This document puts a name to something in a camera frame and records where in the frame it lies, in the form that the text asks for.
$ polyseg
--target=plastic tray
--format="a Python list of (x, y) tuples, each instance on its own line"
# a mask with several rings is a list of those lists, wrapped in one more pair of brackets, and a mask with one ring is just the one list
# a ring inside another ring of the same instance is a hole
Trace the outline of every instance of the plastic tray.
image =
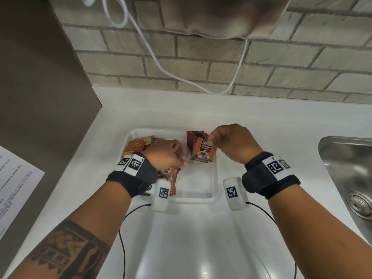
[[(129, 141), (135, 138), (151, 135), (154, 135), (155, 138), (165, 138), (167, 140), (177, 139), (186, 145), (186, 131), (149, 128), (133, 129), (124, 139), (117, 163), (121, 159), (125, 146)], [(214, 156), (213, 162), (209, 163), (190, 160), (189, 165), (183, 167), (178, 173), (176, 180), (176, 195), (170, 196), (169, 201), (198, 203), (214, 201), (218, 191), (216, 159), (217, 155)]]

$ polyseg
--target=forearm tattoo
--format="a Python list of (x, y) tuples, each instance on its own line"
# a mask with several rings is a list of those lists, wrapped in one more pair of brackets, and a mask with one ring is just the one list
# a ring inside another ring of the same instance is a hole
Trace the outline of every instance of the forearm tattoo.
[(28, 256), (57, 269), (59, 279), (94, 279), (110, 250), (91, 232), (64, 220)]

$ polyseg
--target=power cord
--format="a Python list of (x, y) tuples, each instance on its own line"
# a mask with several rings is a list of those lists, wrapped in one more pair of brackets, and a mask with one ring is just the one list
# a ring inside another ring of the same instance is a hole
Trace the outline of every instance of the power cord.
[[(130, 213), (128, 213), (125, 217), (124, 217), (124, 220), (133, 212), (133, 211), (136, 211), (137, 209), (143, 207), (143, 206), (151, 206), (150, 203), (147, 203), (145, 205), (142, 205), (142, 206), (138, 206), (137, 208), (135, 208), (134, 210), (132, 210)], [(123, 244), (123, 239), (121, 237), (121, 232), (120, 232), (120, 229), (119, 229), (119, 238), (120, 238), (120, 242), (121, 242), (121, 246), (123, 247), (123, 254), (124, 254), (124, 271), (123, 271), (123, 279), (125, 277), (125, 249), (124, 249), (124, 244)]]
[[(266, 215), (267, 215), (268, 217), (270, 217), (270, 219), (271, 219), (272, 221), (274, 221), (274, 223), (276, 224), (276, 222), (275, 222), (275, 220), (272, 218), (272, 216), (269, 215), (269, 214), (267, 213), (267, 211), (265, 211), (262, 207), (256, 205), (255, 203), (251, 203), (251, 202), (249, 202), (249, 201), (246, 201), (245, 203), (246, 203), (247, 205), (252, 205), (252, 206), (255, 206), (255, 207), (259, 208), (260, 210), (262, 210), (262, 211), (263, 211), (264, 213), (266, 213)], [(295, 263), (295, 276), (293, 277), (293, 279), (296, 279), (296, 276), (297, 276), (297, 263)]]
[[(87, 7), (90, 7), (94, 4), (94, 2), (96, 0), (82, 0), (84, 5), (86, 5)], [(134, 27), (137, 29), (138, 31), (138, 34), (139, 36), (142, 38), (143, 42), (145, 43), (148, 51), (150, 52), (151, 54), (151, 57), (154, 59), (155, 61), (155, 64), (158, 66), (158, 68), (163, 72), (165, 73), (166, 75), (174, 78), (174, 79), (177, 79), (179, 81), (182, 81), (182, 82), (185, 82), (185, 83), (188, 83), (188, 84), (191, 84), (191, 85), (194, 85), (196, 87), (198, 87), (199, 89), (203, 90), (204, 92), (207, 92), (208, 94), (211, 94), (211, 95), (222, 95), (222, 94), (225, 94), (227, 91), (230, 90), (230, 88), (232, 87), (232, 85), (234, 84), (234, 81), (235, 81), (235, 78), (236, 76), (238, 75), (238, 72), (239, 72), (239, 69), (240, 69), (240, 66), (241, 66), (241, 63), (243, 62), (243, 59), (244, 59), (244, 55), (245, 55), (245, 52), (247, 50), (247, 47), (248, 47), (248, 40), (245, 39), (244, 40), (244, 46), (243, 46), (243, 50), (241, 51), (241, 56), (240, 56), (240, 59), (239, 59), (239, 63), (238, 63), (238, 66), (235, 70), (235, 73), (234, 73), (234, 76), (229, 84), (229, 86), (227, 86), (227, 88), (222, 91), (222, 92), (219, 92), (219, 93), (214, 93), (214, 92), (210, 92), (208, 91), (207, 89), (205, 89), (204, 87), (200, 86), (199, 84), (195, 83), (195, 82), (192, 82), (192, 81), (189, 81), (189, 80), (186, 80), (186, 79), (183, 79), (183, 78), (180, 78), (174, 74), (171, 74), (169, 73), (168, 71), (166, 71), (165, 69), (162, 68), (162, 66), (160, 65), (159, 61), (157, 60), (154, 52), (152, 51), (151, 49), (151, 46), (150, 44), (147, 42), (145, 36), (143, 35), (141, 29), (139, 28), (139, 26), (137, 25), (136, 21), (134, 20), (134, 18), (131, 16), (131, 14), (128, 12), (128, 8), (127, 8), (127, 5), (125, 3), (124, 0), (117, 0), (118, 3), (120, 4), (120, 6), (123, 8), (123, 11), (124, 11), (124, 19), (122, 21), (122, 23), (116, 23), (114, 22), (111, 17), (110, 17), (110, 14), (109, 14), (109, 10), (107, 8), (107, 0), (102, 0), (102, 5), (103, 5), (103, 10), (105, 11), (105, 14), (106, 14), (106, 17), (109, 19), (110, 23), (116, 27), (116, 28), (123, 28), (127, 25), (128, 23), (128, 18), (130, 19), (130, 21), (133, 23)]]

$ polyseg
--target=white countertop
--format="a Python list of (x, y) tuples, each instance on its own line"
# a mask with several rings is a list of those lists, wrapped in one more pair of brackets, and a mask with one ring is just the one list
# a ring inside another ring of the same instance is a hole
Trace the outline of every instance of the white countertop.
[[(5, 273), (13, 269), (65, 217), (89, 198), (112, 171), (126, 134), (140, 127), (202, 129), (239, 123), (266, 151), (294, 168), (301, 186), (361, 236), (318, 153), (326, 136), (372, 138), (372, 106), (212, 96), (192, 92), (95, 88), (103, 105), (35, 225)], [(218, 181), (241, 176), (244, 167), (217, 153)], [(172, 204), (165, 213), (144, 207), (122, 226), (126, 278), (292, 278), (294, 262), (277, 227), (255, 207), (233, 212), (219, 191), (216, 202)], [(269, 211), (265, 199), (248, 194)], [(129, 210), (146, 203), (132, 201)], [(117, 237), (98, 279), (122, 277)]]

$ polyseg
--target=stainless steel sink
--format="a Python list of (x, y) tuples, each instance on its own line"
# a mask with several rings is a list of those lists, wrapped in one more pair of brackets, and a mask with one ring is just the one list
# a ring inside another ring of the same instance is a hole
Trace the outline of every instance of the stainless steel sink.
[(372, 139), (325, 137), (318, 150), (353, 221), (372, 244)]

